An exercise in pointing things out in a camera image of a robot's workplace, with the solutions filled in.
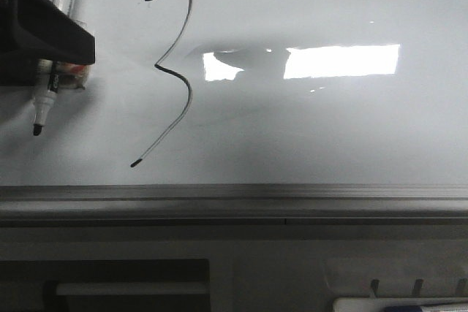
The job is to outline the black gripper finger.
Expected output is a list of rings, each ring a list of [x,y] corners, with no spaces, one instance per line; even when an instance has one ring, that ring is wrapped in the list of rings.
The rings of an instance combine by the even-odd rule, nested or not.
[[[1,84],[34,85],[38,60],[95,63],[95,38],[51,0],[1,0]]]

